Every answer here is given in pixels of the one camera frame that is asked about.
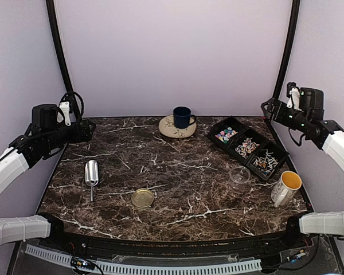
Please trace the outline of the metal scoop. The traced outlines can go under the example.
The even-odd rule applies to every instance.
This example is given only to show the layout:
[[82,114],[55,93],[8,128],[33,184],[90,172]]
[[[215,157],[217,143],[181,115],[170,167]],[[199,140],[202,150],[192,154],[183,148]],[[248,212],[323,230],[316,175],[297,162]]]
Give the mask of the metal scoop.
[[85,183],[91,188],[90,200],[93,202],[93,189],[99,183],[99,170],[96,160],[90,160],[85,165]]

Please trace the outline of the black three-compartment candy tray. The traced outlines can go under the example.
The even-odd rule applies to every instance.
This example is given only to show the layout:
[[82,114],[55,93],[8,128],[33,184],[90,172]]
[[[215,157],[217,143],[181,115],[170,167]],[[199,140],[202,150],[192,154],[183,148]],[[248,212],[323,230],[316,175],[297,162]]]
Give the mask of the black three-compartment candy tray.
[[207,137],[264,181],[279,170],[288,156],[286,150],[235,117],[216,123]]

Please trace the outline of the clear plastic jar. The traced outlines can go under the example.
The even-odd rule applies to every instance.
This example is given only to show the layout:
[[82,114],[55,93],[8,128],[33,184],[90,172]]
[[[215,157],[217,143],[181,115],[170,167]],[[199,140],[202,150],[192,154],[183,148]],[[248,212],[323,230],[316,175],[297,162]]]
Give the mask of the clear plastic jar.
[[230,179],[237,184],[246,184],[251,178],[251,172],[244,166],[236,166],[229,172]]

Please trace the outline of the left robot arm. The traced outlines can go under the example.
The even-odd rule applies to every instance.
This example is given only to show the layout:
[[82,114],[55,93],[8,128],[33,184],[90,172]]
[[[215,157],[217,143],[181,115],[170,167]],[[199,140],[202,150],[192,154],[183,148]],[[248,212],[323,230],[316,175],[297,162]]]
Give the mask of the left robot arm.
[[[24,135],[13,140],[0,156],[0,195],[20,175],[40,160],[55,156],[65,145],[90,141],[95,129],[95,123],[88,119],[71,121],[67,101],[33,107],[32,122]],[[0,218],[0,246],[35,238],[46,238],[57,250],[69,245],[63,221],[52,214]]]

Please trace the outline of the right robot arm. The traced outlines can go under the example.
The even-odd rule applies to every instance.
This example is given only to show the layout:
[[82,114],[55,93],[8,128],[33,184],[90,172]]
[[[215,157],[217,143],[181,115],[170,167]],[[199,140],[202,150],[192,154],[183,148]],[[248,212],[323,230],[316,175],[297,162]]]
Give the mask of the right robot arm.
[[[344,129],[336,121],[323,118],[323,91],[299,88],[291,82],[287,97],[286,103],[274,97],[262,103],[264,117],[290,131],[301,132],[302,139],[312,141],[344,172]],[[287,229],[281,237],[287,249],[301,242],[304,234],[334,235],[344,239],[344,211],[300,214],[288,220]]]

